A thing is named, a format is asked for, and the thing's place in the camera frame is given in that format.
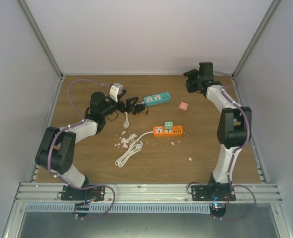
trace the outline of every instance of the pink block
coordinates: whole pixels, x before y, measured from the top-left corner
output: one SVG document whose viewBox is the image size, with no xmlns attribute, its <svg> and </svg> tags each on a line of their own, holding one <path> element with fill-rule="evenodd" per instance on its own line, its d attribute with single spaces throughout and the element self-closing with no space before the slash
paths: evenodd
<svg viewBox="0 0 293 238">
<path fill-rule="evenodd" d="M 188 103 L 180 103 L 179 109 L 186 111 L 188 107 Z"/>
</svg>

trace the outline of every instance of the power strip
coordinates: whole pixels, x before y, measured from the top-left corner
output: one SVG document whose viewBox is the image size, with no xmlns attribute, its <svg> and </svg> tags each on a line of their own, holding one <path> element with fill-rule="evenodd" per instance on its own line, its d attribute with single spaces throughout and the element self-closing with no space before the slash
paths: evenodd
<svg viewBox="0 0 293 238">
<path fill-rule="evenodd" d="M 183 130 L 181 125 L 173 125 L 172 129 L 167 129 L 161 125 L 153 127 L 153 134 L 156 137 L 171 137 L 171 136 L 182 136 Z"/>
<path fill-rule="evenodd" d="M 169 92 L 144 97 L 144 103 L 148 107 L 153 106 L 153 105 L 157 105 L 160 103 L 167 103 L 170 100 L 171 100 L 171 95 Z"/>
</svg>

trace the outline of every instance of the white power cord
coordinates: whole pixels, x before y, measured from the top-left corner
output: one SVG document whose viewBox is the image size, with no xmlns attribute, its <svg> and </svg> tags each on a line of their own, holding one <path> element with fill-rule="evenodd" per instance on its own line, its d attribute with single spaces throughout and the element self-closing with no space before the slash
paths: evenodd
<svg viewBox="0 0 293 238">
<path fill-rule="evenodd" d="M 119 168 L 122 168 L 132 155 L 136 154 L 137 152 L 139 152 L 142 149 L 143 142 L 140 141 L 140 139 L 142 138 L 142 136 L 144 136 L 146 134 L 153 134 L 153 132 L 152 131 L 146 132 L 146 133 L 142 134 L 139 138 L 137 138 L 137 140 L 134 140 L 130 144 L 127 151 L 116 160 L 116 166 L 118 166 Z"/>
<path fill-rule="evenodd" d="M 125 119 L 125 122 L 123 122 L 123 124 L 122 124 L 122 126 L 124 127 L 124 129 L 127 129 L 128 128 L 128 126 L 130 125 L 129 123 L 128 123 L 128 118 L 127 118 L 127 112 L 125 112 L 125 115 L 126 115 L 126 119 Z"/>
</svg>

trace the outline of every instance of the gray floor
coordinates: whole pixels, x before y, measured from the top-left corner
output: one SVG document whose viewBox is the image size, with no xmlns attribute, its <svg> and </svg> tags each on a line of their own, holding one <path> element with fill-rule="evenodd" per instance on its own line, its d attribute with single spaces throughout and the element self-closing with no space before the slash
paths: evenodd
<svg viewBox="0 0 293 238">
<path fill-rule="evenodd" d="M 248 213 L 252 205 L 231 204 L 226 216 Z M 21 238 L 278 238 L 269 205 L 238 222 L 204 214 L 119 214 L 76 221 L 71 213 L 27 213 Z"/>
</svg>

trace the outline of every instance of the brown wood surface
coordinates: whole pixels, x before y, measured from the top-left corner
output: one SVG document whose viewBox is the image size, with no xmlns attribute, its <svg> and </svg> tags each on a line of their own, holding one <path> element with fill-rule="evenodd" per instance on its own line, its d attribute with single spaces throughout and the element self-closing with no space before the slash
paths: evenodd
<svg viewBox="0 0 293 238">
<path fill-rule="evenodd" d="M 101 133 L 86 138 L 75 146 L 74 164 L 85 174 L 90 182 L 144 182 L 144 183 L 189 183 L 192 181 L 207 182 L 210 173 L 216 166 L 220 145 L 217 139 L 217 128 L 220 113 L 203 95 L 188 93 L 186 79 L 182 76 L 69 76 L 63 84 L 53 126 L 66 126 L 81 120 L 71 107 L 67 89 L 75 79 L 89 78 L 103 83 L 121 83 L 127 94 L 123 99 L 169 92 L 171 101 L 149 108 L 138 115 L 129 115 L 130 126 L 126 129 L 125 138 L 130 133 L 141 135 L 151 131 L 155 125 L 164 125 L 172 121 L 182 125 L 185 134 L 182 137 L 155 138 L 146 135 L 142 138 L 142 150 L 133 155 L 123 168 L 115 166 L 115 160 L 126 149 L 115 147 L 120 143 L 124 131 L 122 123 L 125 114 L 119 113 L 115 121 L 108 121 Z M 224 85 L 232 85 L 230 78 L 216 76 Z M 78 82 L 71 88 L 71 97 L 75 105 L 85 112 L 93 92 L 108 93 L 107 87 L 90 82 Z M 228 93 L 236 98 L 232 89 Z M 188 110 L 177 108 L 178 103 L 189 103 Z M 260 179 L 250 144 L 240 153 L 234 168 L 235 183 L 259 183 Z M 40 169 L 37 182 L 59 182 L 47 171 Z"/>
</svg>

